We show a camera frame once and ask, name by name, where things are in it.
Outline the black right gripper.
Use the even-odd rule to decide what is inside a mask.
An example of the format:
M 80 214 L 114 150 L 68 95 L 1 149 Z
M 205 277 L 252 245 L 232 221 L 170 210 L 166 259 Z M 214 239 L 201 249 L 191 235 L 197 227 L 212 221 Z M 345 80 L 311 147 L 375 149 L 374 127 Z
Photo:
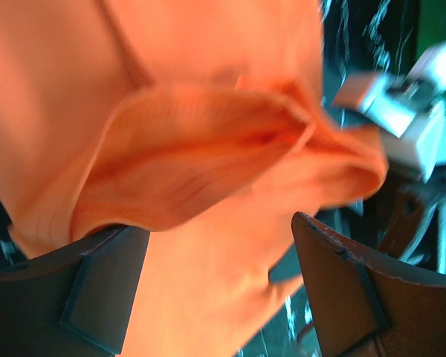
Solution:
M 423 182 L 390 174 L 374 200 L 381 232 L 377 249 L 446 274 L 446 176 Z

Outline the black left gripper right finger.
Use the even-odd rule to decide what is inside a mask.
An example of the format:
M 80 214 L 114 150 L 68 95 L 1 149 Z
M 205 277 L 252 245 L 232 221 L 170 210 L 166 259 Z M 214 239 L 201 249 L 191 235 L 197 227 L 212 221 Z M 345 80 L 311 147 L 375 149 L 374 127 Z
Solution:
M 446 356 L 446 275 L 291 221 L 323 356 Z

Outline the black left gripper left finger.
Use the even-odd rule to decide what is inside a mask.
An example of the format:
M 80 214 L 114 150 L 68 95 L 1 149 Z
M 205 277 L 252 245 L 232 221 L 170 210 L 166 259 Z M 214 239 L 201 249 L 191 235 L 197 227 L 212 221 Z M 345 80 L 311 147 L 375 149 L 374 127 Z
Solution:
M 149 232 L 116 225 L 0 272 L 0 356 L 122 352 Z

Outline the orange t shirt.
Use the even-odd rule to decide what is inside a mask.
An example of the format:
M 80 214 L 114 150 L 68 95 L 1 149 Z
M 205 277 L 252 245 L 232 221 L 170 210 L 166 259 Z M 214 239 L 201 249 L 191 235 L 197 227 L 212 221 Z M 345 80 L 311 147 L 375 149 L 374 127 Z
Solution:
M 0 201 L 34 258 L 150 232 L 124 356 L 233 356 L 303 284 L 291 217 L 383 184 L 321 106 L 318 1 L 0 1 Z

